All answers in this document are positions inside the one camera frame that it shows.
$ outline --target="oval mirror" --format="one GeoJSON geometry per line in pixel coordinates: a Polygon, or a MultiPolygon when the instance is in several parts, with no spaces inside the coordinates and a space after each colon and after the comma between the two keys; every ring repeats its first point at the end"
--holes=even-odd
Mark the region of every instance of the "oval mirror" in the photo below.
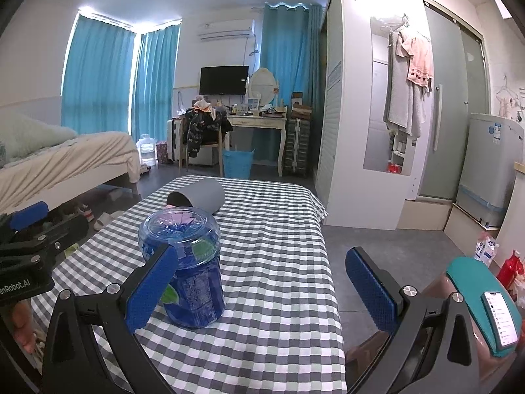
{"type": "Polygon", "coordinates": [[[259,68],[250,78],[248,97],[261,99],[259,105],[267,105],[274,99],[274,89],[277,87],[274,75],[266,68],[259,68]]]}

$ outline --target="blue jar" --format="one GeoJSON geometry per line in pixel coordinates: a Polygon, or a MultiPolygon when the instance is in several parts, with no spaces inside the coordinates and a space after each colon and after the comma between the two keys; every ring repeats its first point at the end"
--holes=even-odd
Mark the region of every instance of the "blue jar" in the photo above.
{"type": "Polygon", "coordinates": [[[138,229],[138,245],[148,260],[155,249],[177,250],[178,269],[161,302],[178,326],[206,327],[224,312],[221,232],[211,214],[196,208],[167,208],[149,216],[138,229]]]}

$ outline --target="gray cup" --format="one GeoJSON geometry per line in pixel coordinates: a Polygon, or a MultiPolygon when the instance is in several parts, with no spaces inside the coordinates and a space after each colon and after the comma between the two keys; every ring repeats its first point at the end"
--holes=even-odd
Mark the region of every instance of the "gray cup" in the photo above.
{"type": "Polygon", "coordinates": [[[202,209],[213,214],[224,204],[224,197],[220,182],[206,177],[170,193],[166,204],[202,209]]]}

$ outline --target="human hand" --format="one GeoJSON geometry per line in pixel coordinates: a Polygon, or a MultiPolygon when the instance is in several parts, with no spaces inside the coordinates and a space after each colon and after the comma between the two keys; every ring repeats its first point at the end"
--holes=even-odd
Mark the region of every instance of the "human hand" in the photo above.
{"type": "Polygon", "coordinates": [[[27,300],[16,304],[11,312],[12,324],[15,327],[13,337],[25,351],[32,354],[36,347],[36,338],[32,327],[32,313],[27,300]]]}

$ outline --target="jar lid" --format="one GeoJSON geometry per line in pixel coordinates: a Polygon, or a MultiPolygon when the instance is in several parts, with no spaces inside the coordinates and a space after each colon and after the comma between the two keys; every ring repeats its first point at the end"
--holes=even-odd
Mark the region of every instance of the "jar lid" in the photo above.
{"type": "Polygon", "coordinates": [[[213,259],[220,251],[221,232],[215,218],[197,208],[167,208],[150,215],[138,229],[143,250],[169,244],[177,250],[178,270],[213,259]]]}

